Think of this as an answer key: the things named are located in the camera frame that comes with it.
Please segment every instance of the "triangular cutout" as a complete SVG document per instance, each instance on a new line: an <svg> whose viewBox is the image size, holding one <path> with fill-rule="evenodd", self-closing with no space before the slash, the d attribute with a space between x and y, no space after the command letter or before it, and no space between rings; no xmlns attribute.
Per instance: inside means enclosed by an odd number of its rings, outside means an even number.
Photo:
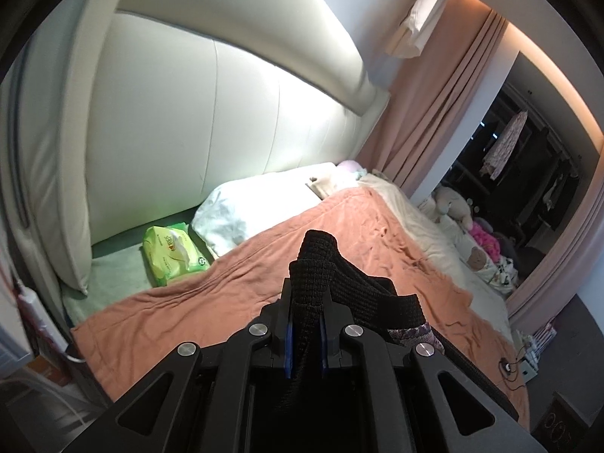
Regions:
<svg viewBox="0 0 604 453"><path fill-rule="evenodd" d="M462 436L470 436L495 423L494 416L449 373L440 373L439 382Z"/></svg>
<svg viewBox="0 0 604 453"><path fill-rule="evenodd" d="M164 373L118 418L117 424L143 436L150 436L168 395L174 375Z"/></svg>

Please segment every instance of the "white hanging cloth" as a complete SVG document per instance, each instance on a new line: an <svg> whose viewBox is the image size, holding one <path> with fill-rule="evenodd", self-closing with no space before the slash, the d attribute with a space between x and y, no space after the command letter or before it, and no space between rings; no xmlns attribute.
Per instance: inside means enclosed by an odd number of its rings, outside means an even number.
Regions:
<svg viewBox="0 0 604 453"><path fill-rule="evenodd" d="M424 46L443 14L447 0L417 0L409 15L386 45L386 53L397 58L414 58Z"/></svg>
<svg viewBox="0 0 604 453"><path fill-rule="evenodd" d="M491 180L499 177L505 164L510 159L528 116L527 111L523 110L510 119L493 147L485 155L480 169L481 175L489 174Z"/></svg>

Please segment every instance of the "headboard cushion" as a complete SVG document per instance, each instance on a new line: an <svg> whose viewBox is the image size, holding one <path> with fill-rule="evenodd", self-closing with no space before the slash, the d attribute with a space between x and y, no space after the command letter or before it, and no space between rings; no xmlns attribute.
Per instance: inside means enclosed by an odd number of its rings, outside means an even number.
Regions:
<svg viewBox="0 0 604 453"><path fill-rule="evenodd" d="M247 49L358 115L376 95L352 39L324 0L121 0L119 9Z"/></svg>
<svg viewBox="0 0 604 453"><path fill-rule="evenodd" d="M229 180L350 158L387 99L359 117L247 51L118 13L89 114L92 242L191 208Z"/></svg>

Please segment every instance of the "silver screw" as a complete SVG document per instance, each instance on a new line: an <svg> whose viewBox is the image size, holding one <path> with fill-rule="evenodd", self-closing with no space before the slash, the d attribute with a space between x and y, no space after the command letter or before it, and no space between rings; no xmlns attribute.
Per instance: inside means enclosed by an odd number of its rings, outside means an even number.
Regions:
<svg viewBox="0 0 604 453"><path fill-rule="evenodd" d="M264 324L254 324L250 326L250 334L252 335L265 335L268 332L268 327Z"/></svg>
<svg viewBox="0 0 604 453"><path fill-rule="evenodd" d="M430 357L434 354L434 347L432 344L428 344L427 342L420 342L416 345L416 352L420 356Z"/></svg>
<svg viewBox="0 0 604 453"><path fill-rule="evenodd" d="M192 342L184 342L178 346L178 354L181 356L191 356L191 354L195 353L195 349L197 346Z"/></svg>
<svg viewBox="0 0 604 453"><path fill-rule="evenodd" d="M347 325L344 331L350 337L359 337L363 335L363 327L361 327L360 325Z"/></svg>

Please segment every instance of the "ceiling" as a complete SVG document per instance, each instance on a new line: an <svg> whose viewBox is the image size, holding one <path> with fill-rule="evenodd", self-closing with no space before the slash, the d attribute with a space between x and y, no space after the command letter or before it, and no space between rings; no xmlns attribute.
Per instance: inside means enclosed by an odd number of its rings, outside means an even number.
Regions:
<svg viewBox="0 0 604 453"><path fill-rule="evenodd" d="M573 110L545 75L520 53L505 81L549 123L582 173L593 174L599 153Z"/></svg>

